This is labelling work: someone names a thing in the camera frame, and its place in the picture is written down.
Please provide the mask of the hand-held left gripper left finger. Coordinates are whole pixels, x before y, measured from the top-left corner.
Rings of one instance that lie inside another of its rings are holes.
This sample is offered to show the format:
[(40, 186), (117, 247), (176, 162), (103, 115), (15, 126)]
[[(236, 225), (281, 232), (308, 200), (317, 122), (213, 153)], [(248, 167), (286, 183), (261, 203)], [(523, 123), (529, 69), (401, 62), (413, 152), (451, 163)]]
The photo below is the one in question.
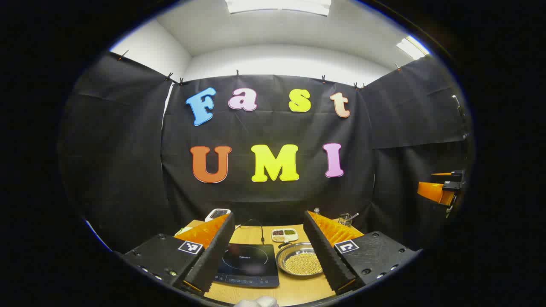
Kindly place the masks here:
[(121, 254), (121, 259), (162, 284), (204, 294), (234, 231), (234, 214), (223, 214), (176, 236), (156, 235)]

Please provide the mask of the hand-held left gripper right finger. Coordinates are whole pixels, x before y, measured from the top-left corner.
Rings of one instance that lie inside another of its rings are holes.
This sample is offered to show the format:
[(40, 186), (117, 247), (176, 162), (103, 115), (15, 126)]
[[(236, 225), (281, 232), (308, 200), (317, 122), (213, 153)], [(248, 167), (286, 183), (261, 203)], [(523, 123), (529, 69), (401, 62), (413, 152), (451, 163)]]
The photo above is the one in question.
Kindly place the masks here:
[(364, 235), (321, 214), (303, 216), (304, 231), (336, 295), (386, 280), (422, 253), (379, 231)]

